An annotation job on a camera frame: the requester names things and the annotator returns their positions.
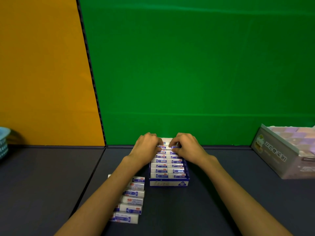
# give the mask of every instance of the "person's right arm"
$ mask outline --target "person's right arm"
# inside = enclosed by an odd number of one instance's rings
[[[194,136],[178,133],[169,146],[177,142],[181,148],[174,148],[173,152],[208,175],[242,235],[292,235],[223,169],[215,156],[206,153]]]

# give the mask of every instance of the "hand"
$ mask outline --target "hand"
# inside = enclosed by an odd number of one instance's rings
[[[163,145],[162,139],[158,138],[155,133],[148,132],[138,138],[129,156],[140,162],[143,167],[155,157],[157,152],[162,150],[157,145]]]
[[[196,165],[200,166],[205,158],[215,158],[208,155],[202,146],[200,146],[197,139],[190,133],[179,132],[171,140],[169,146],[175,146],[177,142],[181,144],[181,148],[173,148],[172,151]]]

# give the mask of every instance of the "yellow wall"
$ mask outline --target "yellow wall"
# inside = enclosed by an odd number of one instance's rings
[[[1,0],[0,126],[11,142],[104,146],[75,0]]]

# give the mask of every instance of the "person's left hand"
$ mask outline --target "person's left hand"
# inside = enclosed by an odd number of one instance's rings
[[[157,147],[157,145],[163,145],[162,139],[158,138],[155,133],[148,132],[138,138],[129,156],[139,161],[143,167],[155,157],[157,152],[162,150],[160,147]]]

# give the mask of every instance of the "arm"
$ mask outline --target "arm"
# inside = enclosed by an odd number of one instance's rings
[[[131,178],[161,150],[162,139],[149,132],[140,136],[130,155],[113,174],[69,218],[55,236],[100,235]]]
[[[223,203],[244,236],[292,235],[223,169],[217,158],[208,155],[191,134],[179,133],[170,146],[173,151],[198,165],[210,178]]]

